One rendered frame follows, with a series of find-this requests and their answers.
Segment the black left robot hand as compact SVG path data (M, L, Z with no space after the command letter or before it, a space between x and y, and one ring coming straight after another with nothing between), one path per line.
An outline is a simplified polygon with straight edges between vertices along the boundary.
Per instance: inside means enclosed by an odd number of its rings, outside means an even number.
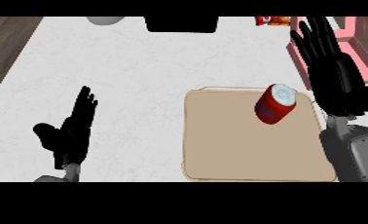
M55 169L62 169L69 164L80 165L86 159L96 106L97 100L90 87L83 86L72 114L65 119L62 127L55 128L46 123L38 123L32 127L41 147L53 153Z

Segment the red can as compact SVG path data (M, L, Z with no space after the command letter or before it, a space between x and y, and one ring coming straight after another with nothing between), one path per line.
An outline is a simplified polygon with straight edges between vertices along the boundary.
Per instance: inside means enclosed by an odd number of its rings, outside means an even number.
M294 109L294 106L294 91L285 84L273 84L256 102L254 113L263 123L275 125Z

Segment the red and orange package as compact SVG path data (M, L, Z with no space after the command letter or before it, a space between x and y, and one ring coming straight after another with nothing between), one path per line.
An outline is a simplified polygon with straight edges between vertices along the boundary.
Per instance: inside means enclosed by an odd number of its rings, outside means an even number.
M290 26L290 17L256 17L256 25Z

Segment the grey round object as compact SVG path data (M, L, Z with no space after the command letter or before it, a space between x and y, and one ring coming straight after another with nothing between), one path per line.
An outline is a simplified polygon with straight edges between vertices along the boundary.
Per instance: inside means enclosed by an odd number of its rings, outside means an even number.
M112 25L120 22L124 18L123 17L87 17L87 20L94 25Z

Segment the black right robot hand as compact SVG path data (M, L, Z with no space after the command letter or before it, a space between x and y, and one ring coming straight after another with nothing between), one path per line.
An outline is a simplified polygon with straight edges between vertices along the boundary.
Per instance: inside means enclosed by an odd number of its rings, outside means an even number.
M307 66L312 92L319 107L337 117L368 112L368 87L347 53L341 51L334 29L325 17L307 17L298 23L301 34L290 37Z

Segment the tan tray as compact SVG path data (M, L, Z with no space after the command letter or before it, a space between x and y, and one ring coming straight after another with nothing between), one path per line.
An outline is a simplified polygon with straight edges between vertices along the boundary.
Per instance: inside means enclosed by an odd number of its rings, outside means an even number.
M309 96L295 95L294 109L276 124L267 125L254 113L261 94L251 88L186 93L185 177L196 181L334 181Z

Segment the pink box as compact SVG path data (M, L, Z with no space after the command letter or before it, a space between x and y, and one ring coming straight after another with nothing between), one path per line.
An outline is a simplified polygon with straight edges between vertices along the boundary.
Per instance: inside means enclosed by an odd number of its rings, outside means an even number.
M368 17L338 17L338 22L343 21L343 28L335 29L335 37L341 51L347 53L357 66L365 84L368 84ZM290 18L290 29L301 35L298 22L303 17ZM310 83L307 77L307 67L298 54L297 46L290 39L287 45L290 57L304 84L304 88L310 91Z

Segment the black appliance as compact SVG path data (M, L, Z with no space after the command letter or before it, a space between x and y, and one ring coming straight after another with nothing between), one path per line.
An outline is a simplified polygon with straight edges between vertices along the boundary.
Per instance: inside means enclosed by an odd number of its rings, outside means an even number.
M214 33L217 17L146 17L149 32Z

